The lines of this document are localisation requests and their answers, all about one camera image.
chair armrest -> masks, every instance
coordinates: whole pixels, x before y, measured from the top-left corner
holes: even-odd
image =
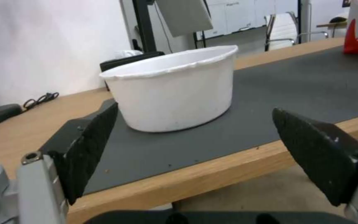
[[[325,31],[314,31],[314,32],[307,32],[307,33],[300,33],[298,34],[298,36],[296,37],[296,42],[298,42],[299,37],[303,36],[303,35],[309,35],[309,34],[324,34],[324,37],[326,39],[328,39],[328,33]]]
[[[284,41],[284,40],[287,40],[287,41],[291,41],[292,45],[295,44],[295,40],[294,39],[291,39],[291,38],[281,38],[281,39],[272,39],[272,40],[268,40],[265,45],[269,45],[271,42],[275,42],[275,41]]]

office chair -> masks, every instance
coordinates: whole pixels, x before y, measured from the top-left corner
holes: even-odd
[[[265,51],[295,45],[302,35],[324,34],[325,38],[328,38],[328,34],[325,31],[299,33],[297,18],[293,12],[271,14],[265,16],[264,19],[267,26]]]

gray work surface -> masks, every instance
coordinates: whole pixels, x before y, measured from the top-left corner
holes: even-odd
[[[274,107],[331,123],[358,117],[358,55],[342,47],[235,71],[233,84],[230,109],[196,128],[144,133],[119,114],[85,193],[276,141]]]

styrofoam bowl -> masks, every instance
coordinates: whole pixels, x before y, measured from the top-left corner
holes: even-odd
[[[125,122],[144,132],[190,128],[224,113],[232,102],[238,47],[183,51],[100,74]]]

bowl rim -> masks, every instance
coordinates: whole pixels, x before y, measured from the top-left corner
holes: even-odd
[[[203,60],[200,60],[200,61],[196,61],[196,62],[193,62],[193,63],[174,66],[174,67],[171,67],[171,68],[159,69],[159,70],[150,71],[150,72],[136,72],[136,73],[130,73],[130,74],[125,74],[125,75],[112,74],[112,73],[116,73],[117,71],[119,71],[121,69],[125,69],[125,68],[128,68],[128,67],[134,66],[134,65],[142,64],[142,63],[148,63],[150,61],[157,60],[157,59],[176,57],[178,55],[189,54],[189,53],[192,53],[192,52],[195,52],[195,51],[197,51],[197,52],[211,51],[211,50],[215,50],[215,49],[227,49],[228,51],[225,52],[224,54],[221,54],[221,55],[218,55],[218,56],[215,56],[215,57],[210,57],[210,58],[203,59]],[[202,65],[209,65],[209,64],[212,64],[212,63],[215,63],[215,62],[218,62],[218,61],[222,61],[222,60],[225,60],[225,59],[231,57],[232,55],[237,53],[237,51],[238,51],[238,46],[237,45],[216,46],[216,47],[207,47],[207,48],[202,48],[202,49],[187,50],[187,51],[182,51],[182,52],[173,53],[173,54],[169,54],[169,55],[163,55],[163,56],[159,56],[159,57],[148,58],[148,59],[145,59],[145,60],[129,63],[129,64],[126,64],[126,65],[121,65],[121,66],[106,70],[104,72],[101,72],[99,74],[99,76],[104,78],[104,79],[106,79],[106,80],[127,80],[127,79],[151,78],[151,77],[165,75],[165,74],[168,74],[168,73],[178,72],[178,71],[186,70],[186,69],[189,69],[189,68],[195,68],[195,67],[199,67],[199,66],[202,66]]]

